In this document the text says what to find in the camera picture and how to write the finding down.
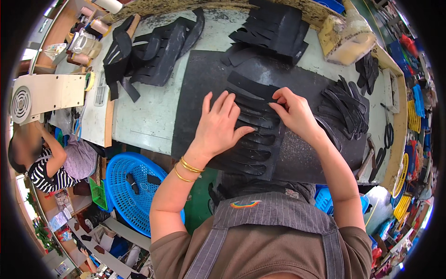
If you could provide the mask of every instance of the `striped shirt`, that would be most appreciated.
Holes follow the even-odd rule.
[[[39,158],[51,155],[51,150],[45,147],[42,148]],[[80,182],[67,174],[63,166],[53,175],[48,177],[46,172],[46,163],[49,158],[35,162],[29,169],[28,177],[31,179],[34,186],[45,193],[50,193],[67,187],[72,187]]]

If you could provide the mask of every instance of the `gray pinstripe apron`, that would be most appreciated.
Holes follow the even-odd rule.
[[[326,277],[344,278],[344,261],[338,227],[316,207],[278,192],[259,193],[224,200],[215,212],[212,230],[185,275],[185,279],[207,279],[217,260],[229,228],[244,225],[285,226],[322,236]]]

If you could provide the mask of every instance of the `left hand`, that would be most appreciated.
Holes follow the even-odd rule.
[[[234,131],[240,115],[240,108],[234,103],[234,93],[228,94],[227,91],[223,91],[212,109],[211,98],[212,92],[204,97],[195,139],[189,147],[189,150],[194,150],[208,161],[233,147],[244,135],[254,131],[254,128],[249,126]]]
[[[86,256],[87,258],[89,257],[88,252],[87,252],[86,249],[81,248],[81,252],[82,252],[82,254],[84,254],[84,256]]]

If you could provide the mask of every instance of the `bracelet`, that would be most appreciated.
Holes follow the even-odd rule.
[[[179,175],[179,173],[178,173],[178,171],[177,171],[177,164],[178,163],[176,163],[175,164],[175,166],[173,167],[173,169],[175,170],[175,173],[177,174],[177,176],[178,176],[178,178],[179,179],[181,179],[181,180],[183,180],[183,181],[185,181],[185,182],[194,182],[194,181],[196,181],[197,179],[195,179],[195,180],[187,180],[187,179],[185,179],[185,178],[183,178],[181,175]]]
[[[181,157],[181,159],[180,159],[180,163],[183,165],[183,167],[185,167],[186,169],[188,169],[188,170],[190,170],[190,171],[192,171],[192,172],[196,172],[196,173],[202,173],[202,172],[204,172],[204,170],[197,169],[197,168],[195,168],[195,167],[189,165],[188,163],[186,163],[186,161],[184,160],[183,157]]]

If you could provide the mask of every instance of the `right hand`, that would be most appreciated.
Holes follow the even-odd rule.
[[[282,119],[283,123],[311,146],[325,136],[325,131],[316,122],[308,101],[294,94],[287,87],[280,88],[273,94],[277,103],[269,103]]]

